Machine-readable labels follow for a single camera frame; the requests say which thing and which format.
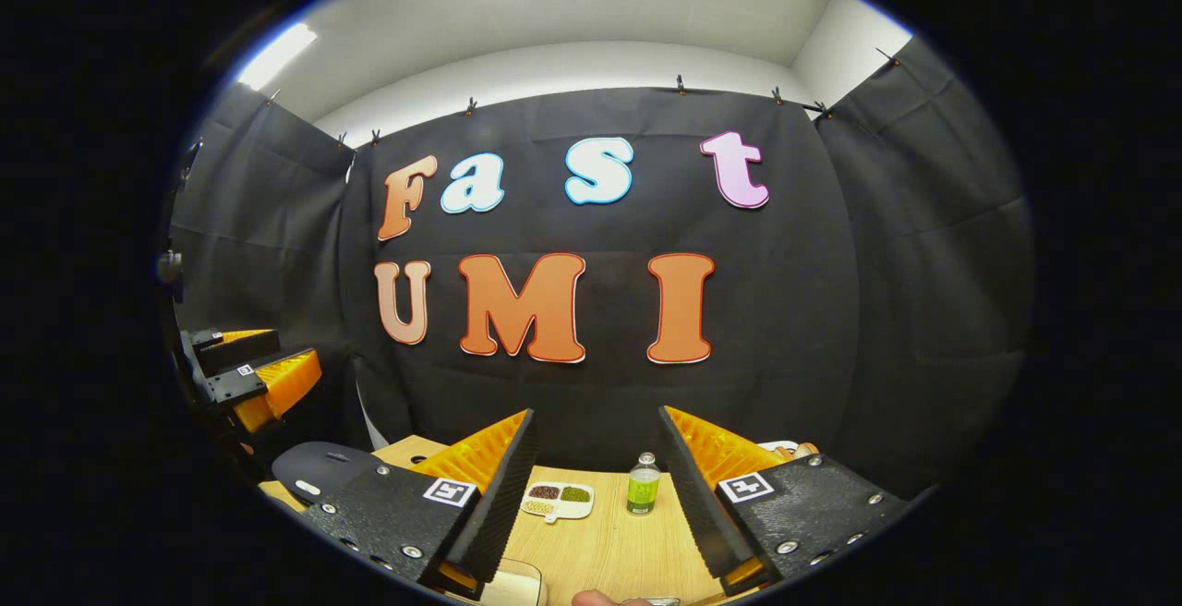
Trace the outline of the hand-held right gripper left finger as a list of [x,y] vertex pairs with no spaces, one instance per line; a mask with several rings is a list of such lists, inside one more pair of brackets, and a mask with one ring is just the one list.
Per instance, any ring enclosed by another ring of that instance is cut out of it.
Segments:
[[305,442],[300,522],[392,581],[480,593],[500,567],[537,451],[531,409],[410,467]]

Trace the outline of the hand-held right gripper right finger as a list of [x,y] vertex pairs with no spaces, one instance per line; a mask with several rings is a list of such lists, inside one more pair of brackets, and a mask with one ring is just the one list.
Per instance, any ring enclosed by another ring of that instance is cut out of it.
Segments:
[[658,419],[660,458],[726,595],[806,579],[911,509],[826,454],[771,451],[671,406]]

